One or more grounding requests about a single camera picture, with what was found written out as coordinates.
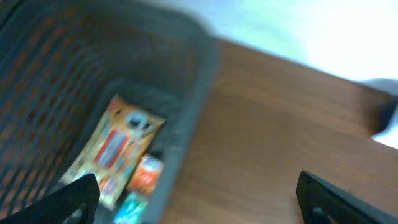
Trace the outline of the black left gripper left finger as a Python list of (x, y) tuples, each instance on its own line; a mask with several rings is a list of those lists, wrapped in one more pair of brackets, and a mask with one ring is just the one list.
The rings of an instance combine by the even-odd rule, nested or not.
[(100, 200), (100, 190), (94, 174), (86, 174), (42, 200), (1, 220), (2, 224), (63, 223), (81, 210), (78, 223), (92, 224)]

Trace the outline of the beige wet wipes pack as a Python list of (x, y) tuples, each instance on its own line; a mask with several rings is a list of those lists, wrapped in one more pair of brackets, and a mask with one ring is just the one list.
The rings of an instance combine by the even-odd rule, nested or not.
[(99, 202), (116, 201), (165, 120), (114, 96), (89, 141), (60, 181), (69, 184), (86, 174), (98, 182)]

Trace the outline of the small orange packet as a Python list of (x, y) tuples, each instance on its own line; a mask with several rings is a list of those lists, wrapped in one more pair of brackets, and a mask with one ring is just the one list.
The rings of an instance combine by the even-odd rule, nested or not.
[(144, 195), (151, 195), (163, 169), (164, 163), (162, 160), (145, 154), (127, 184), (128, 191), (138, 191)]

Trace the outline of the small green tissue pack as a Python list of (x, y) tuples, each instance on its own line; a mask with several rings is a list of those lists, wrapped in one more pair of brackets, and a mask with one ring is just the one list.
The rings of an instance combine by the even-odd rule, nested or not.
[(140, 224), (147, 204), (144, 196), (131, 192), (114, 217), (113, 224)]

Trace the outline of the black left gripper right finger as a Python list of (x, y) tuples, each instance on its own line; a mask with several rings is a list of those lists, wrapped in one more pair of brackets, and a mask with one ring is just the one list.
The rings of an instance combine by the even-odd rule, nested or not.
[(296, 196), (305, 224), (397, 223), (397, 217), (373, 207), (309, 171), (300, 173)]

